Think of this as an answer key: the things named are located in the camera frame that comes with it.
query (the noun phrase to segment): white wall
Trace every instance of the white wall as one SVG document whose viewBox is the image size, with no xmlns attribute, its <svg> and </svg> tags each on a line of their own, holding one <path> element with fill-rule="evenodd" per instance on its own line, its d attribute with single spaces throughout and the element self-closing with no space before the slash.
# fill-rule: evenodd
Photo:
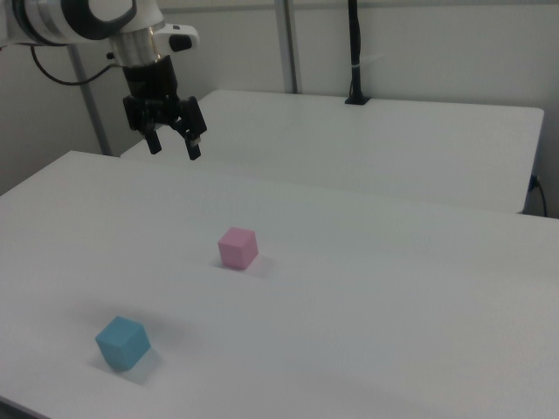
<svg viewBox="0 0 559 419">
<path fill-rule="evenodd" d="M 238 4 L 225 0 L 213 3 L 218 6 L 215 10 L 209 7 L 189 7 L 182 12 L 183 10 L 176 9 L 181 2 L 159 2 L 162 8 L 173 6 L 172 13 L 165 13 L 168 23 L 193 25 L 201 38 L 198 49 L 173 57 L 179 96 L 185 99 L 196 96 L 201 99 L 216 89 L 284 92 L 280 41 L 273 2 L 244 2 L 265 6 L 264 9 L 256 10 L 235 10 Z M 226 10 L 219 9 L 227 3 L 234 3 L 235 6 Z M 79 47 L 79 54 L 86 67 L 99 66 L 107 61 L 105 54 L 108 51 L 108 44 Z M 122 98 L 129 94 L 129 90 L 121 71 L 112 70 L 100 79 L 93 87 L 93 94 L 111 148 L 115 155 L 120 155 L 141 140 L 140 134 L 130 131 L 128 127 Z"/>
<path fill-rule="evenodd" d="M 302 90 L 345 96 L 347 10 L 301 3 L 309 2 L 294 13 Z M 559 5 L 361 8 L 359 18 L 362 58 L 381 56 L 362 70 L 367 94 L 544 109 L 535 172 L 559 216 Z M 536 193 L 528 211 L 541 213 Z"/>
<path fill-rule="evenodd" d="M 66 48 L 38 56 L 54 75 L 76 79 Z M 100 152 L 80 89 L 47 79 L 24 46 L 0 51 L 0 133 L 0 195 L 70 150 Z"/>
</svg>

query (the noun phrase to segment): black cable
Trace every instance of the black cable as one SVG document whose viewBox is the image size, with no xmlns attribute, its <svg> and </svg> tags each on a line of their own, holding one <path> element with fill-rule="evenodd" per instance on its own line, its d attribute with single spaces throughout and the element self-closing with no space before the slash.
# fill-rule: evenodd
<svg viewBox="0 0 559 419">
<path fill-rule="evenodd" d="M 87 83 L 94 81 L 96 79 L 98 79 L 99 77 L 101 77 L 103 74 L 105 74 L 106 72 L 108 72 L 111 68 L 114 67 L 114 65 L 108 65 L 106 66 L 103 70 L 101 70 L 100 72 L 98 72 L 97 74 L 95 74 L 94 76 L 90 77 L 87 80 L 83 80 L 83 81 L 64 81 L 64 80 L 60 80 L 57 79 L 56 77 L 52 76 L 51 74 L 49 74 L 49 72 L 47 70 L 45 70 L 45 68 L 41 65 L 41 63 L 39 63 L 38 58 L 37 58 L 37 53 L 35 52 L 35 47 L 32 46 L 31 47 L 31 55 L 33 57 L 33 61 L 35 61 L 35 65 L 37 66 L 37 68 L 49 79 L 51 79 L 52 81 L 54 81 L 55 83 L 58 83 L 59 85 L 63 85 L 63 86 L 83 86 L 86 85 Z"/>
<path fill-rule="evenodd" d="M 538 182 L 538 189 L 540 190 L 540 195 L 542 195 L 543 202 L 543 216 L 548 217 L 548 205 L 545 202 L 545 194 L 543 193 L 542 185 Z"/>
<path fill-rule="evenodd" d="M 534 189 L 538 188 L 540 190 L 540 195 L 542 196 L 543 204 L 543 216 L 548 217 L 548 204 L 545 200 L 545 194 L 543 193 L 542 184 L 540 183 L 540 176 L 531 175 L 530 182 L 528 184 L 528 192 L 532 192 Z"/>
</svg>

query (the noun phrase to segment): blue cube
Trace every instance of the blue cube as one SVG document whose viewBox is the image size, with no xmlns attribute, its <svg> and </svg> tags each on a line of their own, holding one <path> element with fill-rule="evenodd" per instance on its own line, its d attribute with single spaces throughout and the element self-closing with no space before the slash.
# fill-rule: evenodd
<svg viewBox="0 0 559 419">
<path fill-rule="evenodd" d="M 113 369 L 128 371 L 148 351 L 148 336 L 141 323 L 115 317 L 95 337 L 103 358 Z"/>
</svg>

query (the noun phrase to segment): table surface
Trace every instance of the table surface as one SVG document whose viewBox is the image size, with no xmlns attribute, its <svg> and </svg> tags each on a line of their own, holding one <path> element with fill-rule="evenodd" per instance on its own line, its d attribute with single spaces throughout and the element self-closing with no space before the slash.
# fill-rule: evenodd
<svg viewBox="0 0 559 419">
<path fill-rule="evenodd" d="M 123 158 L 467 208 L 524 208 L 540 109 L 216 91 L 200 101 L 202 158 L 159 130 Z"/>
<path fill-rule="evenodd" d="M 232 225 L 256 230 L 247 271 L 219 263 Z M 548 419 L 557 238 L 550 219 L 70 153 L 0 197 L 0 396 L 57 419 Z M 94 340 L 117 315 L 153 346 L 123 374 Z"/>
</svg>

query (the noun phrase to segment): white robot link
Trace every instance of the white robot link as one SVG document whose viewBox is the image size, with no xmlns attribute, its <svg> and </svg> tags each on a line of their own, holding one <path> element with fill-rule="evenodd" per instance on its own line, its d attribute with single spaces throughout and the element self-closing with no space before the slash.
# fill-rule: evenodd
<svg viewBox="0 0 559 419">
<path fill-rule="evenodd" d="M 130 95 L 130 128 L 161 151 L 156 127 L 168 125 L 185 140 L 191 160 L 206 131 L 195 98 L 180 100 L 170 55 L 198 45 L 192 26 L 165 24 L 156 0 L 0 0 L 0 49 L 7 45 L 64 46 L 108 39 Z"/>
</svg>

